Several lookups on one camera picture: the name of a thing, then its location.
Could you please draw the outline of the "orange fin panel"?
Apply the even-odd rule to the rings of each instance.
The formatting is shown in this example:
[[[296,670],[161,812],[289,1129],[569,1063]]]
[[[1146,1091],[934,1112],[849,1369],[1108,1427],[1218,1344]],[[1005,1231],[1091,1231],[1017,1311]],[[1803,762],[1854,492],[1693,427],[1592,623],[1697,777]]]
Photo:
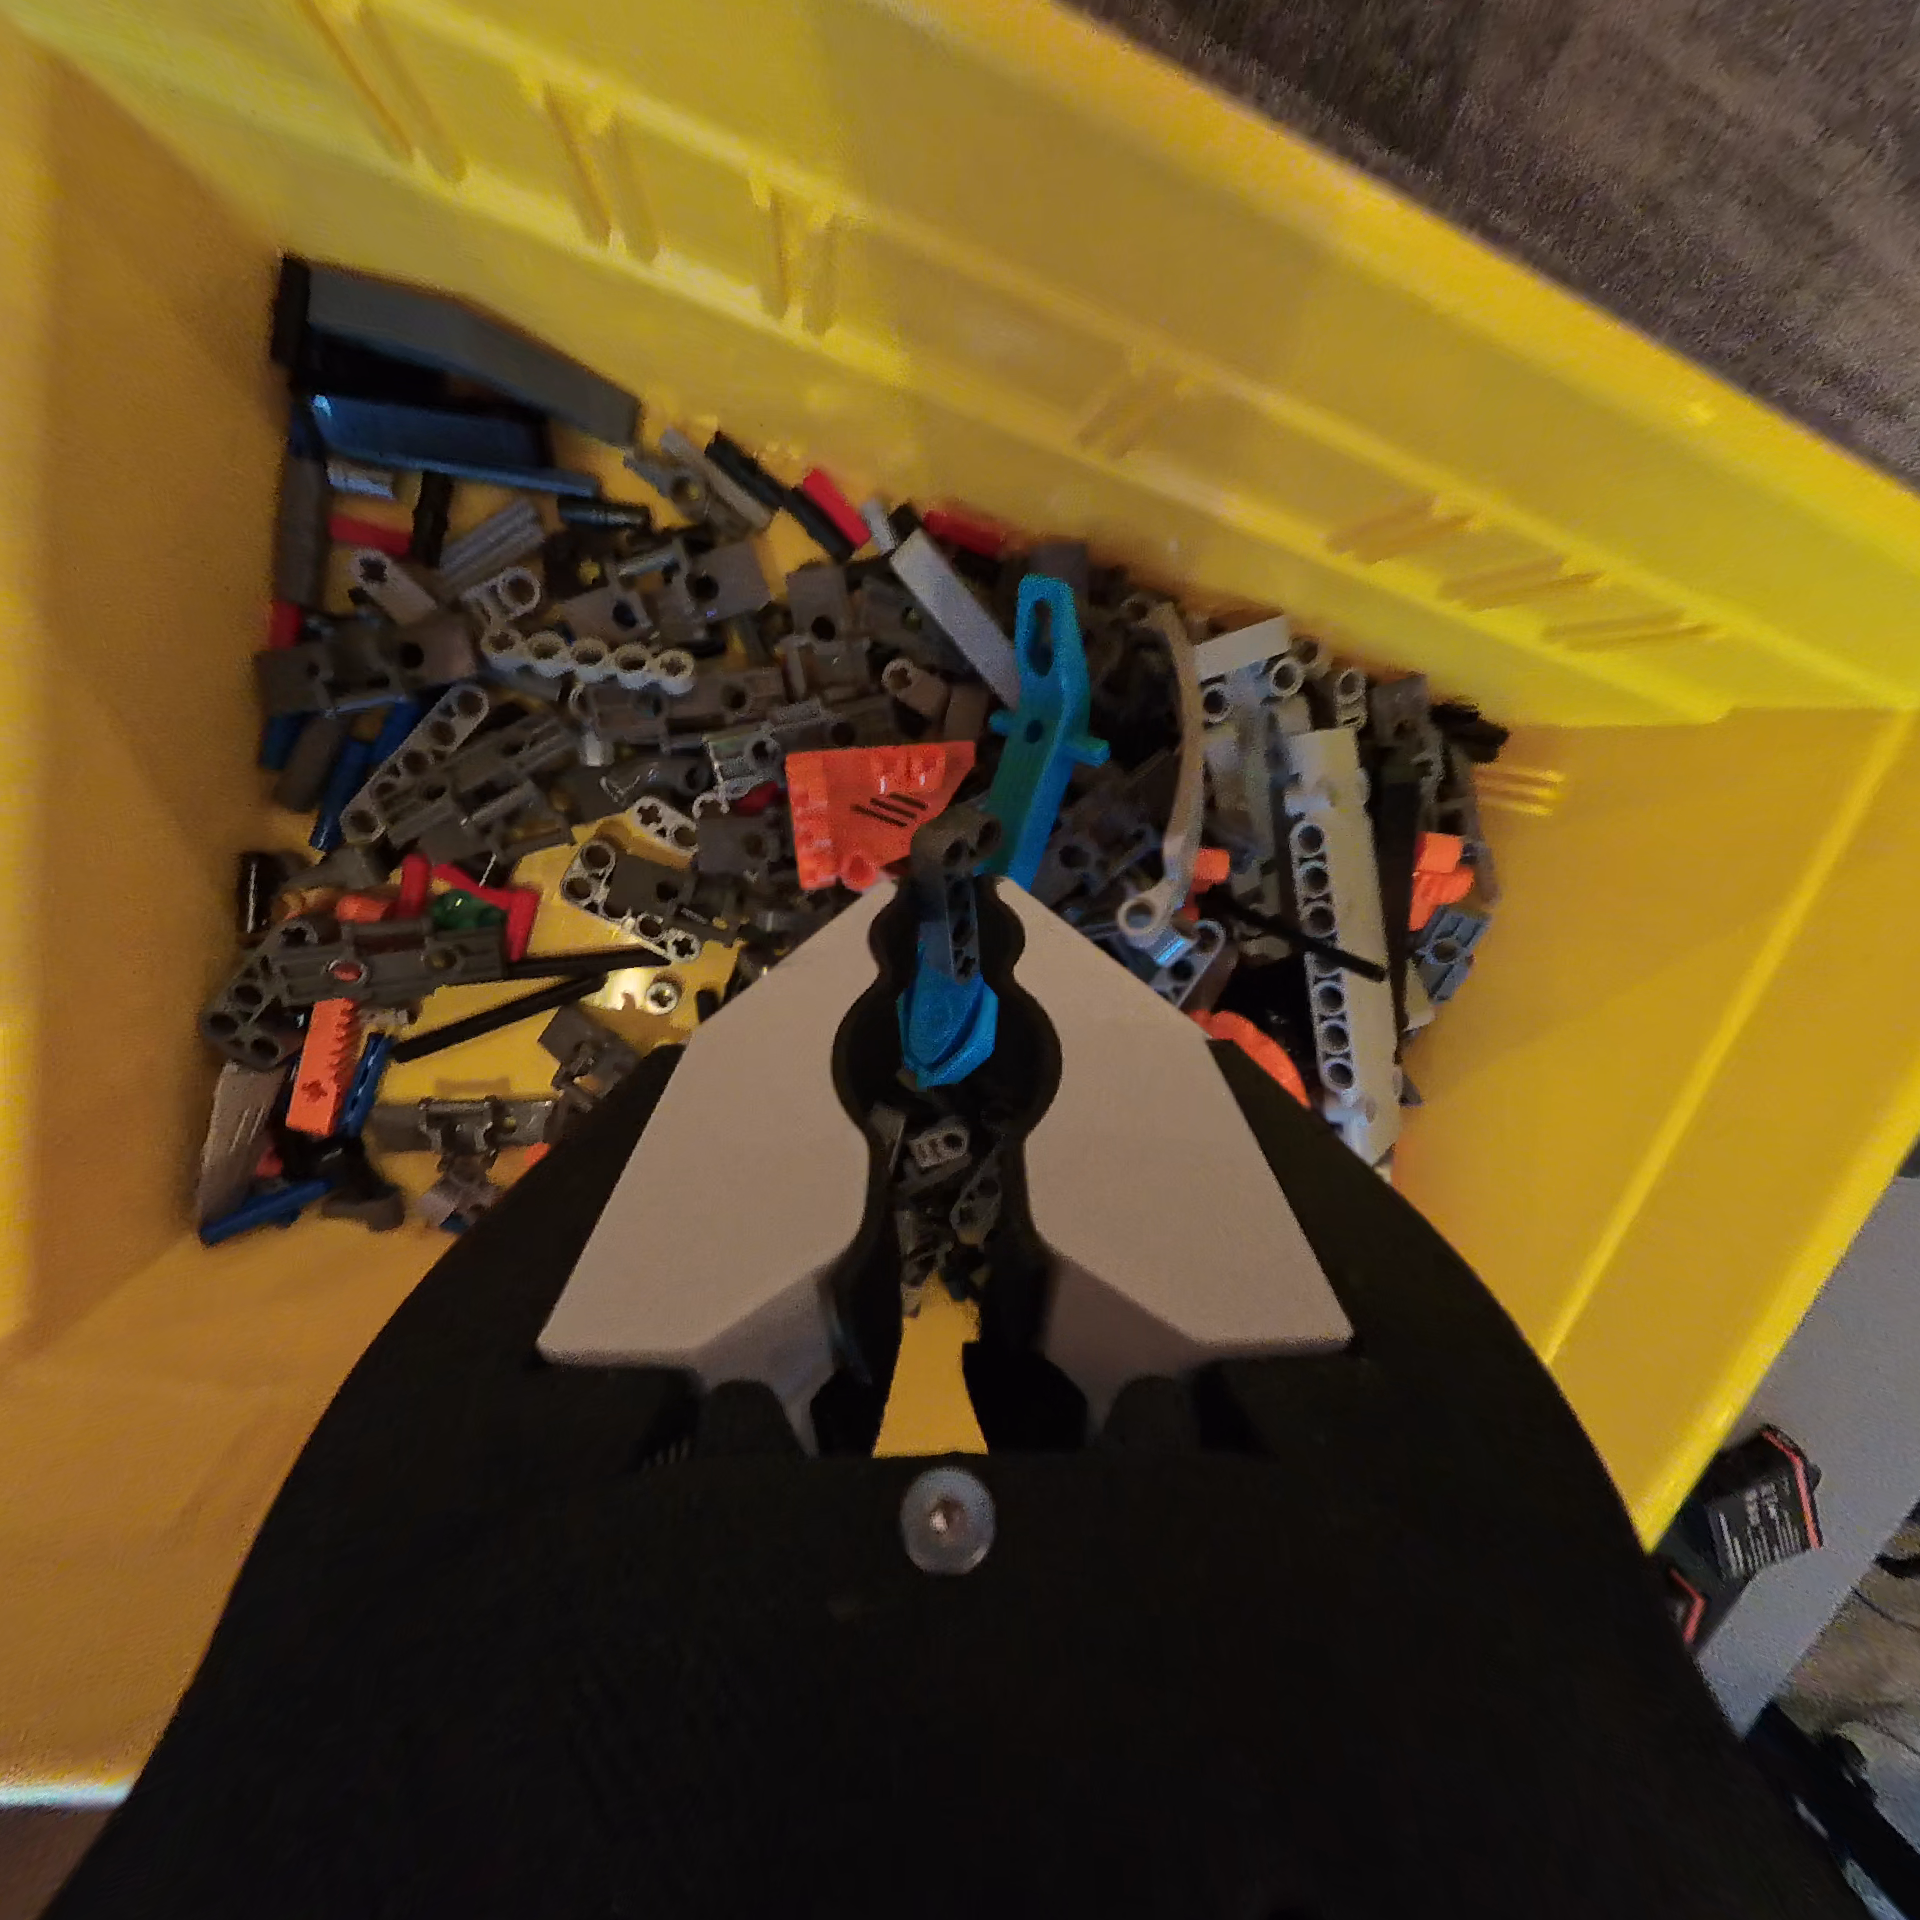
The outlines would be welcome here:
[[[800,890],[865,894],[907,859],[976,766],[970,740],[792,753],[784,788]]]

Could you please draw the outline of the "blue plastic separator tool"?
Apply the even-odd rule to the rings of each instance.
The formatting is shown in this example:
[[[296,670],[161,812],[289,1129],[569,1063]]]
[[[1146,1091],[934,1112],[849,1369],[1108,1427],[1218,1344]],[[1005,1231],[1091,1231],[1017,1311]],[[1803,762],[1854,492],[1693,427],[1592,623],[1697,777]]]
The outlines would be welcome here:
[[[946,1089],[985,1066],[998,998],[980,969],[979,878],[1029,884],[1073,772],[1097,769],[1108,746],[1091,732],[1091,679],[1073,587],[1030,572],[1017,593],[1017,698],[1001,732],[989,792],[921,827],[909,856],[916,968],[899,998],[902,1075]]]

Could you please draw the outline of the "black battery with grey label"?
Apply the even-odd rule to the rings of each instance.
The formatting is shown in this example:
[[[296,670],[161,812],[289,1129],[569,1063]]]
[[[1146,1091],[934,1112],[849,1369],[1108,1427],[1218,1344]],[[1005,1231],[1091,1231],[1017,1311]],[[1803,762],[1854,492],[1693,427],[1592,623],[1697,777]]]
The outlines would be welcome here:
[[[1718,1451],[1651,1560],[1681,1642],[1700,1652],[1737,1601],[1771,1568],[1822,1551],[1819,1467],[1764,1424]]]

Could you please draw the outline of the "yellow plastic bin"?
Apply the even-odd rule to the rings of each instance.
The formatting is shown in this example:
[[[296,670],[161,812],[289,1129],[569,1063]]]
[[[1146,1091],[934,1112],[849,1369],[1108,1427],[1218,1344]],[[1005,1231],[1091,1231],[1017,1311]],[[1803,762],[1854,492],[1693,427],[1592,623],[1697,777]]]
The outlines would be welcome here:
[[[1916,495],[1062,7],[4,4],[8,1803],[437,1255],[190,1222],[284,252],[1514,728],[1400,1186],[1657,1539],[1916,1137]]]

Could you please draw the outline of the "orange toothed rack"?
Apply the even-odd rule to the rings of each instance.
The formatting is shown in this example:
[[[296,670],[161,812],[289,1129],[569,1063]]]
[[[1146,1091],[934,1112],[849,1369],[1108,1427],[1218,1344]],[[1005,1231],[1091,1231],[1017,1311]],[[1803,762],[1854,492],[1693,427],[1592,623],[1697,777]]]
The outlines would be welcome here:
[[[362,1050],[362,1007],[346,998],[318,1000],[307,1019],[284,1113],[296,1134],[326,1138],[341,1129]]]

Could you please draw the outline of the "dark grey curved panel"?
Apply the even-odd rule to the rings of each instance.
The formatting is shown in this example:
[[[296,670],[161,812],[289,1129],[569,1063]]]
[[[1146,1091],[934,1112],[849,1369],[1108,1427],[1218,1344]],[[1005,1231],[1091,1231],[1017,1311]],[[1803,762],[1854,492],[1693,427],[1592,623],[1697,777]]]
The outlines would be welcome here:
[[[464,380],[620,447],[640,432],[640,400],[520,327],[397,282],[281,256],[272,356],[301,378],[342,356]]]

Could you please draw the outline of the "pile of small building parts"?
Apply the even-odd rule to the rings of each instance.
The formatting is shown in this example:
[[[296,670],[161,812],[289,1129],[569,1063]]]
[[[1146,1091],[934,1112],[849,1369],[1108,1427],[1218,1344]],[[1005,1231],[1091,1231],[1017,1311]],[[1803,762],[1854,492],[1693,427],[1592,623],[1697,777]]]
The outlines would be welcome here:
[[[1091,732],[1112,753],[1073,772],[1021,888],[1177,1014],[1259,1022],[1331,1126],[1291,927],[1236,898],[1210,785],[1163,950],[1118,928],[1161,878],[1179,754],[1169,647],[1140,615],[1170,602],[1193,646],[1256,620],[1190,612],[1078,543],[857,505],[824,471],[786,483],[725,432],[640,425],[611,447],[450,375],[272,362],[289,420],[257,762],[309,854],[238,858],[238,959],[198,1034],[222,1067],[291,1076],[251,1194],[196,1226],[205,1247],[310,1214],[473,1226],[502,1156],[540,1156],[633,1067],[605,1022],[614,985],[666,1024],[709,968],[705,1019],[869,891],[800,890],[792,753],[970,740],[946,810],[985,800],[1030,572],[1073,587]],[[1403,1131],[1422,1099],[1405,1050],[1469,976],[1497,898],[1476,775],[1504,732],[1322,647],[1368,681]],[[913,903],[909,856],[876,884]],[[332,998],[358,1003],[364,1050],[341,1129],[310,1138],[284,1113]],[[900,1094],[870,1104],[913,1281],[937,1265],[962,1281],[997,1234],[1010,1118],[985,1070],[921,1091],[900,1051]]]

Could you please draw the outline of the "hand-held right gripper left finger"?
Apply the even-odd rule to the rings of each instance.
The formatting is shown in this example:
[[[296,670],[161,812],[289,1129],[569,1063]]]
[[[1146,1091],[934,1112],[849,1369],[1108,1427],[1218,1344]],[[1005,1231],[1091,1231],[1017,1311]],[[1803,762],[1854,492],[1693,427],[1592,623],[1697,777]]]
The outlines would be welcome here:
[[[880,972],[876,884],[688,1038],[540,1335],[573,1364],[757,1380],[805,1451],[835,1368],[825,1283],[854,1243],[869,1144],[832,1046]]]

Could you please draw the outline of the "long grey pin-hole panel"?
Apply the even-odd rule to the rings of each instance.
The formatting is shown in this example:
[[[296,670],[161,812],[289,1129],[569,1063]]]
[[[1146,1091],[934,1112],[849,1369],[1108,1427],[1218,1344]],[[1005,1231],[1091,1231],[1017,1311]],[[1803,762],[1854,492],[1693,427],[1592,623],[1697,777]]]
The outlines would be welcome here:
[[[1402,1043],[1358,737],[1368,681],[1282,615],[1202,638],[1193,656],[1232,890],[1291,927],[1318,1110],[1384,1172],[1402,1138]]]

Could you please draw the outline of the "grey arc-shaped panel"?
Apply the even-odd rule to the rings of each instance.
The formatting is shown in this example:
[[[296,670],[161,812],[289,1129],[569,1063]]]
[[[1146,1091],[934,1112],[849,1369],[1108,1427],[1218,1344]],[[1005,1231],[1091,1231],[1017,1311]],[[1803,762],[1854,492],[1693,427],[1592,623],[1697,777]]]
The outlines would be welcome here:
[[[1140,615],[1140,625],[1169,647],[1177,694],[1179,754],[1161,836],[1161,878],[1125,898],[1118,928],[1129,946],[1160,954],[1170,923],[1190,894],[1193,866],[1202,849],[1206,708],[1195,646],[1185,615],[1170,602],[1160,602]]]

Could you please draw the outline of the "orange round wheel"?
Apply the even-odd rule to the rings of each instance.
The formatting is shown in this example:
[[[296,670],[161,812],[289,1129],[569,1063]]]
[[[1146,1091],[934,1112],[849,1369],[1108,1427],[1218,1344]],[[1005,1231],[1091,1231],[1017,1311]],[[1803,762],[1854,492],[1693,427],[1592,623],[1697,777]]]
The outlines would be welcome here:
[[[1188,1014],[1210,1040],[1236,1047],[1251,1063],[1256,1063],[1273,1084],[1286,1091],[1301,1106],[1313,1106],[1306,1075],[1291,1059],[1290,1050],[1267,1034],[1259,1022],[1224,1011]]]

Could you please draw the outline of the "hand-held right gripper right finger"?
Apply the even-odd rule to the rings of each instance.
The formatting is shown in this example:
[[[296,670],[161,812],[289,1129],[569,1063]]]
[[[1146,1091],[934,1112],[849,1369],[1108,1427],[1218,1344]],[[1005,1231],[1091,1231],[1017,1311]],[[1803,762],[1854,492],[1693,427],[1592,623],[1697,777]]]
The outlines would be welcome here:
[[[1210,1038],[1012,880],[982,954],[1035,1073],[964,1347],[989,1451],[1069,1451],[1146,1378],[1345,1354],[1354,1322]]]

